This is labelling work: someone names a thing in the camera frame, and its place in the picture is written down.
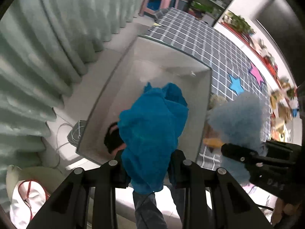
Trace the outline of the person right hand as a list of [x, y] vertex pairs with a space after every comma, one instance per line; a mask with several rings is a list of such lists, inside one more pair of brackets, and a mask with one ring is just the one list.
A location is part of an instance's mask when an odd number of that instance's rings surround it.
[[273, 226], [278, 225], [281, 221], [284, 221], [284, 216], [288, 216], [288, 219], [296, 220], [300, 217], [302, 212], [302, 202], [297, 205], [285, 203], [281, 198], [277, 198], [275, 207], [271, 216], [271, 224]]

